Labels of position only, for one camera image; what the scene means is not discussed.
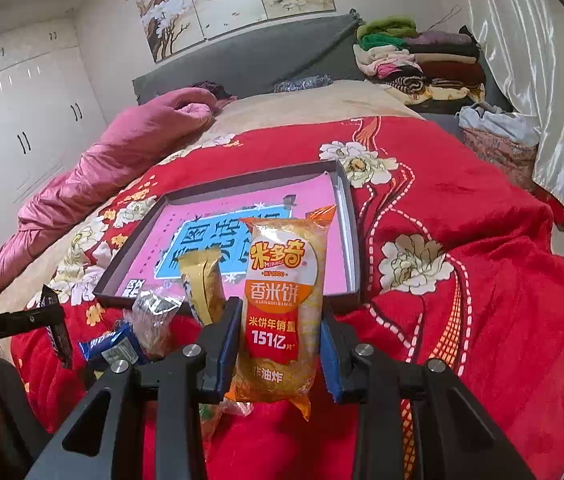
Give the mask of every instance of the rice cracker package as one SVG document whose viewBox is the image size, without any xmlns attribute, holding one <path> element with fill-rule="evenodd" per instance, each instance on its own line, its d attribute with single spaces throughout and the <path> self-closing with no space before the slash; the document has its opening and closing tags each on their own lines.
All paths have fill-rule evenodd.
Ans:
<svg viewBox="0 0 564 480">
<path fill-rule="evenodd" d="M 252 232 L 236 372 L 229 399 L 288 399 L 311 413 L 326 246 L 335 206 L 306 219 L 242 219 Z"/>
</svg>

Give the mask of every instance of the pink quilt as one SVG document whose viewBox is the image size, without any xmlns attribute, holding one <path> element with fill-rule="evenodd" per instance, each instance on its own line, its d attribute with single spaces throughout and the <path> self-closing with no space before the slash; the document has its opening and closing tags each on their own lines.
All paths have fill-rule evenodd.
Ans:
<svg viewBox="0 0 564 480">
<path fill-rule="evenodd" d="M 185 88 L 120 113 L 73 170 L 57 176 L 18 213 L 18 231 L 0 248 L 0 293 L 37 256 L 153 164 L 176 140 L 213 117 L 216 98 Z"/>
</svg>

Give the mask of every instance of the grey headboard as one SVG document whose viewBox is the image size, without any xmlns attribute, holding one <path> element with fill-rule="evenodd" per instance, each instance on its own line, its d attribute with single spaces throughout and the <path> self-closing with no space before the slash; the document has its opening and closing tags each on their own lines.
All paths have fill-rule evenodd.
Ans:
<svg viewBox="0 0 564 480">
<path fill-rule="evenodd" d="M 354 9 L 249 30 L 186 54 L 133 81 L 138 104 L 177 88 L 212 81 L 240 98 L 273 91 L 277 82 L 329 74 L 363 80 L 351 50 L 360 23 Z"/>
</svg>

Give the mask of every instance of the dark snack wrapper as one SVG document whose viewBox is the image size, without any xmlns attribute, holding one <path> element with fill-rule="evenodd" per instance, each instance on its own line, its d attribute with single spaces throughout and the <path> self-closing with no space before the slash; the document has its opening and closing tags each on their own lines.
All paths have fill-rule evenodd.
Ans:
<svg viewBox="0 0 564 480">
<path fill-rule="evenodd" d="M 115 361 L 124 359 L 132 365 L 147 364 L 149 360 L 126 321 L 120 322 L 112 332 L 106 332 L 88 343 L 78 343 L 80 351 L 94 370 L 106 370 Z"/>
<path fill-rule="evenodd" d="M 40 308 L 60 304 L 56 291 L 49 286 L 43 285 L 39 304 Z M 71 345 L 66 323 L 61 322 L 47 326 L 46 331 L 48 332 L 48 338 L 51 340 L 53 352 L 56 353 L 57 358 L 62 363 L 62 368 L 70 370 L 73 367 L 73 346 Z"/>
</svg>

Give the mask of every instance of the metal screw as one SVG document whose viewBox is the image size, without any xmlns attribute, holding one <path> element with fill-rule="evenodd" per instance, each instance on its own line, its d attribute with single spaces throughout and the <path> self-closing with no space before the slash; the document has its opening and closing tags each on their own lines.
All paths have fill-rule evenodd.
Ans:
<svg viewBox="0 0 564 480">
<path fill-rule="evenodd" d="M 441 359 L 431 359 L 426 366 L 429 370 L 435 372 L 436 374 L 441 374 L 444 370 L 446 370 L 446 363 Z"/>
<path fill-rule="evenodd" d="M 361 355 L 362 357 L 368 357 L 371 355 L 375 349 L 373 346 L 369 345 L 368 343 L 360 343 L 359 345 L 355 346 L 355 353 L 357 355 Z"/>
<path fill-rule="evenodd" d="M 125 359 L 120 359 L 119 361 L 115 361 L 111 365 L 111 370 L 115 374 L 121 374 L 123 372 L 126 372 L 128 370 L 128 361 Z"/>
<path fill-rule="evenodd" d="M 200 345 L 186 345 L 183 349 L 182 349 L 182 353 L 186 356 L 186 357 L 195 357 L 196 355 L 200 355 L 200 353 L 202 352 L 202 347 Z"/>
</svg>

